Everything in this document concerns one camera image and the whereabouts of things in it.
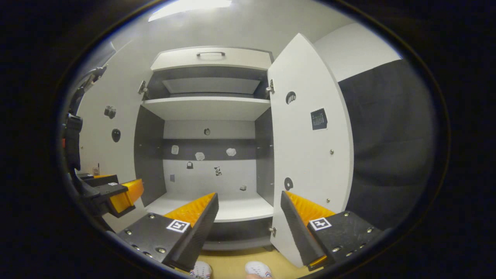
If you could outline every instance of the cabinet door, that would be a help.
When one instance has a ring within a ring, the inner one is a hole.
[[[272,244],[303,266],[281,192],[290,192],[335,213],[342,212],[353,177],[353,138],[339,85],[313,45],[298,34],[270,66],[274,131],[274,218]]]

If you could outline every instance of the white sneaker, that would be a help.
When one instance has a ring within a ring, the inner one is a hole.
[[[212,274],[212,268],[208,263],[202,261],[196,261],[194,269],[189,272],[190,276],[199,279],[210,279],[210,274]]]
[[[262,262],[248,262],[245,265],[247,274],[256,274],[260,277],[272,277],[270,268]]]

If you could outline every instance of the shelf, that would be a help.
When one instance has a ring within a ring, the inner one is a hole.
[[[215,222],[238,222],[272,217],[274,208],[257,193],[220,194]],[[146,211],[164,215],[195,199],[193,194],[165,193],[145,207]]]
[[[255,121],[270,100],[238,97],[176,97],[143,101],[143,107],[163,120]]]

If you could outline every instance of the sticker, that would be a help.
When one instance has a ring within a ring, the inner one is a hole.
[[[331,223],[329,223],[329,221],[327,221],[326,218],[319,218],[319,219],[315,219],[315,220],[310,220],[310,225],[316,231],[332,226]]]
[[[228,156],[234,156],[234,155],[236,155],[236,149],[234,149],[234,148],[228,148],[226,150],[226,153],[227,153]]]
[[[177,155],[179,153],[179,146],[173,145],[171,148],[171,153]]]
[[[203,161],[205,159],[205,154],[203,154],[202,152],[197,152],[194,156],[198,161]]]
[[[214,167],[215,169],[215,176],[222,175],[222,172],[220,172],[220,167]]]
[[[174,221],[172,221],[172,223],[170,223],[167,226],[167,229],[173,230],[173,231],[176,231],[176,232],[183,233],[184,231],[186,231],[186,229],[187,229],[188,226],[189,226],[189,223],[188,222],[174,220]]]

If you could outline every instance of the floor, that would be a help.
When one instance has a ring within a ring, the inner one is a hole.
[[[296,268],[275,249],[271,252],[264,248],[240,251],[202,251],[198,260],[212,267],[211,279],[244,279],[246,277],[245,264],[249,261],[260,261],[268,265],[274,279],[299,278],[311,273],[307,267]]]

